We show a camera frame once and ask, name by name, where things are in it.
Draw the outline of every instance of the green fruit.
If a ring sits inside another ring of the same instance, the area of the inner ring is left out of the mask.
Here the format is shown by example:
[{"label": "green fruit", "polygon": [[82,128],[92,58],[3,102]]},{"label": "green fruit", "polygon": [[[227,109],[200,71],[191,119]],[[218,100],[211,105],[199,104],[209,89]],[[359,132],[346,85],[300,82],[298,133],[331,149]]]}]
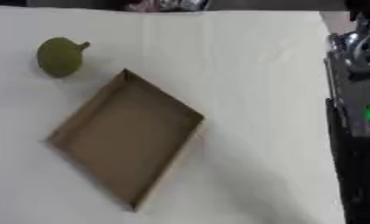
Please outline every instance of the green fruit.
[{"label": "green fruit", "polygon": [[82,51],[89,42],[77,45],[67,38],[51,38],[38,49],[38,64],[54,78],[63,78],[76,72],[82,65]]}]

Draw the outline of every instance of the cardboard box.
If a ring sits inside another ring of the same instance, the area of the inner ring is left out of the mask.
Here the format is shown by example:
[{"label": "cardboard box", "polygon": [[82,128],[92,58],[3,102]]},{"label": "cardboard box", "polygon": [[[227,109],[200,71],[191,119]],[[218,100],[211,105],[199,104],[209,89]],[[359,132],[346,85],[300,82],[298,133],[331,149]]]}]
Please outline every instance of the cardboard box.
[{"label": "cardboard box", "polygon": [[136,210],[203,116],[128,70],[49,138]]}]

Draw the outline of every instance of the white table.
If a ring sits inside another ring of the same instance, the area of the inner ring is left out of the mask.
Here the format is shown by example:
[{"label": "white table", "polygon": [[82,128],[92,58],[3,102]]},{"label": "white table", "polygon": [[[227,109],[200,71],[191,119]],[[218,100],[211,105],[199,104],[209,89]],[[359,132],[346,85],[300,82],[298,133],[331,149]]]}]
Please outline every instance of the white table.
[{"label": "white table", "polygon": [[[327,30],[316,12],[137,15],[0,8],[0,224],[342,224],[325,120]],[[90,41],[67,80],[34,54]],[[139,213],[45,145],[124,67],[207,117]]]}]

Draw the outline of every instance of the fruit stem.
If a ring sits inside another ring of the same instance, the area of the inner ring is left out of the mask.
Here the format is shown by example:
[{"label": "fruit stem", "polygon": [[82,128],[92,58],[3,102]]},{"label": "fruit stem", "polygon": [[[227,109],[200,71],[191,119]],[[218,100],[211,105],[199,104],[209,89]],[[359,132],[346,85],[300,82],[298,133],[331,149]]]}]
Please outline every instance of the fruit stem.
[{"label": "fruit stem", "polygon": [[91,46],[91,43],[89,43],[89,42],[85,42],[85,43],[83,43],[83,44],[79,45],[79,48],[80,48],[80,50],[84,51],[84,50],[85,50],[85,49],[87,49],[89,46]]}]

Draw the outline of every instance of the table surface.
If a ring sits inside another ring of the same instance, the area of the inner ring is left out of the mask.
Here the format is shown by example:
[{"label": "table surface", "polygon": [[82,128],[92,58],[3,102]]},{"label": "table surface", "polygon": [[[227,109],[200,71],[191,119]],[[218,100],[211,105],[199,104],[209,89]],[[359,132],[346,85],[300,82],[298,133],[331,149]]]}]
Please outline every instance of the table surface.
[{"label": "table surface", "polygon": [[[0,7],[0,224],[342,224],[317,12],[139,15]],[[90,41],[65,80],[40,43]],[[123,68],[206,116],[139,213],[45,140]]]}]

